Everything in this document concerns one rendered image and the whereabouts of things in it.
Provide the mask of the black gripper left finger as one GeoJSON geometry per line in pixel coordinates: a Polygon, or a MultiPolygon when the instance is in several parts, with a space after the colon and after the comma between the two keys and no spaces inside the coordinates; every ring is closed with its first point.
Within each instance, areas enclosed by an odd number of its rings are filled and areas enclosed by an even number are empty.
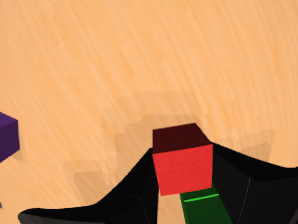
{"type": "Polygon", "coordinates": [[[96,204],[74,208],[25,209],[21,224],[157,224],[158,186],[152,148],[96,204]]]}

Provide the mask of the purple block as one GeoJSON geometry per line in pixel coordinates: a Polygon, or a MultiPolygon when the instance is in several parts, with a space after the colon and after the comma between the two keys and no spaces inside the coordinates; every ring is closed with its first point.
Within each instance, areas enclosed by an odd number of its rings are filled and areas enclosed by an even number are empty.
{"type": "Polygon", "coordinates": [[[20,149],[17,119],[0,112],[0,164],[20,149]]]}

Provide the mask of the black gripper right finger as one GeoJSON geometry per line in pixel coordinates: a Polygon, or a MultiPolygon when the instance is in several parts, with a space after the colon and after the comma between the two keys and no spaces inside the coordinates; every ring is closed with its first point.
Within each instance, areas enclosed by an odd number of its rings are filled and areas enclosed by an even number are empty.
{"type": "Polygon", "coordinates": [[[233,224],[297,224],[298,167],[266,163],[210,143],[213,185],[233,224]]]}

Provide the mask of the red block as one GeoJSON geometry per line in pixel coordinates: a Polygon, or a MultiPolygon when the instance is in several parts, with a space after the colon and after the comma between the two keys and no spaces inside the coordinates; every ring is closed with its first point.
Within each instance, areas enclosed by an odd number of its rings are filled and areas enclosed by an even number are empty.
{"type": "Polygon", "coordinates": [[[213,144],[196,123],[152,129],[161,196],[212,188],[213,144]]]}

